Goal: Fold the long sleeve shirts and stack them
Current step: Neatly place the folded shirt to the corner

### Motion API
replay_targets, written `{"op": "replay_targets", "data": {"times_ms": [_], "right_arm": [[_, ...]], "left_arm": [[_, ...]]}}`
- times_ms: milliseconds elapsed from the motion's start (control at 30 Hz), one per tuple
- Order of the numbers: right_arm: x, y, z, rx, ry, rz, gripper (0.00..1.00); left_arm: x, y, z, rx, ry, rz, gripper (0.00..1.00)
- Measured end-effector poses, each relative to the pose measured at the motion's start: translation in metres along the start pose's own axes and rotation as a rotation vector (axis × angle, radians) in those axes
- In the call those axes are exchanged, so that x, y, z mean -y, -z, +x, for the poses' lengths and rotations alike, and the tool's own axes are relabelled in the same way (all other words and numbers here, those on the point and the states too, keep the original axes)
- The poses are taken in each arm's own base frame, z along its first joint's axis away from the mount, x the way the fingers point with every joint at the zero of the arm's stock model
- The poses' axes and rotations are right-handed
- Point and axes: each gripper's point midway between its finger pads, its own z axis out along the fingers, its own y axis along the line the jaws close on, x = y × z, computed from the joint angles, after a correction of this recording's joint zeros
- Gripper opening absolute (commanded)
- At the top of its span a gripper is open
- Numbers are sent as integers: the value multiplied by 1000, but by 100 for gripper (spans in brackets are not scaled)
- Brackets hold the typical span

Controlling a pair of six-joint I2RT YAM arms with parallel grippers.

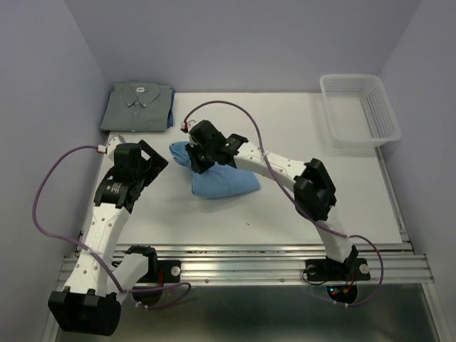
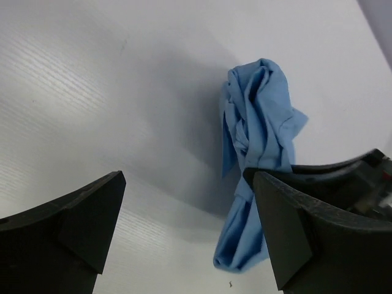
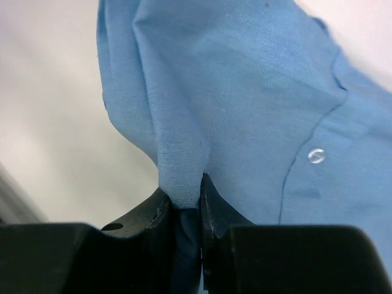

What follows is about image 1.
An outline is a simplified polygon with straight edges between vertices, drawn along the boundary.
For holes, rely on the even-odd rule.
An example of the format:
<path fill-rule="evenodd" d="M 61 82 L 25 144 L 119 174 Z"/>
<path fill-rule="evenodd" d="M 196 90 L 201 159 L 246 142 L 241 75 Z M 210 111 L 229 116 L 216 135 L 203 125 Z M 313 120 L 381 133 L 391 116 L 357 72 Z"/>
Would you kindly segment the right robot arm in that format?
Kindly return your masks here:
<path fill-rule="evenodd" d="M 282 157 L 237 134 L 226 138 L 208 120 L 184 122 L 181 130 L 188 134 L 185 149 L 195 172 L 202 174 L 215 165 L 225 165 L 275 181 L 296 211 L 315 226 L 330 274 L 343 278 L 353 271 L 358 252 L 338 219 L 336 187 L 322 161 Z"/>

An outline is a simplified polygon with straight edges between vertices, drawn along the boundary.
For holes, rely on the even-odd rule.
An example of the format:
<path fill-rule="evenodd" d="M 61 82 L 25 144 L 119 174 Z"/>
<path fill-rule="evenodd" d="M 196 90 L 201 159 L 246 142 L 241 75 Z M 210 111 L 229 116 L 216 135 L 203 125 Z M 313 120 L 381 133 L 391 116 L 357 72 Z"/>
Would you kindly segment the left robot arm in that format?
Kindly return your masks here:
<path fill-rule="evenodd" d="M 95 192 L 90 228 L 76 266 L 62 291 L 48 300 L 63 331 L 111 336 L 120 321 L 121 304 L 138 280 L 158 274 L 154 248 L 130 247 L 110 269 L 120 233 L 141 192 L 167 167 L 167 160 L 144 140 L 108 145 L 113 166 Z"/>

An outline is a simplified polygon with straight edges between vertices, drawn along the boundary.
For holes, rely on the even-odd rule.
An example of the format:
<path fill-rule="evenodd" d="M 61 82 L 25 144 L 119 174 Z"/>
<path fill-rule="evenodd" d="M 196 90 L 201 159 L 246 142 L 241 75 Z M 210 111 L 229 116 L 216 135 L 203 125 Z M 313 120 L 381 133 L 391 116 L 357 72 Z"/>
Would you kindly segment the blue long sleeve shirt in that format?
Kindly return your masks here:
<path fill-rule="evenodd" d="M 191 169 L 190 157 L 185 150 L 187 141 L 169 145 L 172 159 L 191 174 L 191 191 L 196 197 L 206 200 L 245 195 L 259 191 L 261 185 L 253 172 L 239 170 L 228 165 L 215 164 L 199 174 Z"/>

